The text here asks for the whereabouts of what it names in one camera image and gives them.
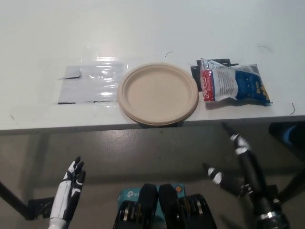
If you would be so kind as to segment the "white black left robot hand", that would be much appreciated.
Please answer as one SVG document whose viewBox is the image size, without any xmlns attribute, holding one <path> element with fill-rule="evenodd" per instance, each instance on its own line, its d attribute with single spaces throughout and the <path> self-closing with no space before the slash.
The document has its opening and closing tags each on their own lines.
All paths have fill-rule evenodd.
<svg viewBox="0 0 305 229">
<path fill-rule="evenodd" d="M 86 172 L 80 157 L 72 161 L 60 182 L 51 209 L 51 219 L 62 219 L 70 222 L 77 208 Z"/>
</svg>

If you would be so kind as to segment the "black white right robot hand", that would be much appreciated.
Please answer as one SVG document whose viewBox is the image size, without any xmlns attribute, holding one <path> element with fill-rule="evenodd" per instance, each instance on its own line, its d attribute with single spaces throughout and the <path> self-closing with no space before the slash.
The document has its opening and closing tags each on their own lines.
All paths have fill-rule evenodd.
<svg viewBox="0 0 305 229">
<path fill-rule="evenodd" d="M 252 152 L 250 144 L 237 131 L 222 123 L 223 129 L 233 143 L 238 163 L 242 169 L 244 180 L 226 175 L 224 172 L 208 163 L 203 163 L 203 169 L 208 177 L 221 189 L 236 196 L 249 195 L 254 207 L 254 214 L 261 219 L 270 219 L 281 214 L 281 207 L 274 202 L 268 192 L 264 173 Z"/>
</svg>

